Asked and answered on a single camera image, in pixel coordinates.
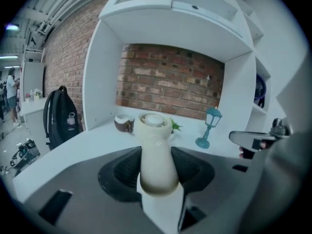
mug handle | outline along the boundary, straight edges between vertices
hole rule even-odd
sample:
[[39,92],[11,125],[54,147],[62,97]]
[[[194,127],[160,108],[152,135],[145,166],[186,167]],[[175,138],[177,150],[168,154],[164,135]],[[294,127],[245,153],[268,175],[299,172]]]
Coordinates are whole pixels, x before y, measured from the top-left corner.
[[127,121],[127,132],[131,134],[132,131],[133,131],[133,126],[131,124],[131,121]]

floor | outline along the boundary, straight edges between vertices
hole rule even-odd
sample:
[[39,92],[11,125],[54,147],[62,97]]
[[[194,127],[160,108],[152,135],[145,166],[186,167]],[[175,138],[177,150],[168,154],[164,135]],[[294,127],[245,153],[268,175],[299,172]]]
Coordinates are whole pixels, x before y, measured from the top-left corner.
[[[18,150],[17,145],[19,143],[25,143],[27,138],[31,138],[30,133],[26,130],[25,123],[21,126],[13,128],[10,113],[4,113],[4,123],[0,123],[0,167],[4,166],[10,168],[10,160],[12,156]],[[7,187],[9,193],[14,196],[15,191],[13,187],[13,176],[15,171],[2,175],[1,178]]]

green plant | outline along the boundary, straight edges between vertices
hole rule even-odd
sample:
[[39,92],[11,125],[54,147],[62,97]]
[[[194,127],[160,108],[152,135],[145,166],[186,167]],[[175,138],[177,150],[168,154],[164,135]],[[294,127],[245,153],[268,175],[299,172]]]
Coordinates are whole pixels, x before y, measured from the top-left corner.
[[179,130],[179,131],[181,131],[181,130],[180,130],[180,127],[182,127],[182,126],[179,126],[177,123],[175,123],[175,121],[174,121],[172,118],[170,118],[170,120],[171,120],[171,123],[172,123],[172,132],[171,132],[171,133],[173,133],[174,130]]

shorts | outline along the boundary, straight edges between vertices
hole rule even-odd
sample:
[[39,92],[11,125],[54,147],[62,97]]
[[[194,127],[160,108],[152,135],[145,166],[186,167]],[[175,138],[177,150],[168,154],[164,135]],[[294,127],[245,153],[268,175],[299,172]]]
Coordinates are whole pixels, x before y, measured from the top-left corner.
[[8,103],[10,108],[15,108],[17,103],[16,103],[16,96],[12,96],[8,98]]

lantern base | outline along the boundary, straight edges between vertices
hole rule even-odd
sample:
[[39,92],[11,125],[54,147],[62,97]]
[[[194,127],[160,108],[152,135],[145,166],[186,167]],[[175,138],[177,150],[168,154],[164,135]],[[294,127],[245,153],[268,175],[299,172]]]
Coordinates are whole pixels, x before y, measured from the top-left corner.
[[209,141],[204,138],[197,138],[195,143],[197,146],[199,146],[200,148],[204,148],[204,149],[208,149],[210,146]]

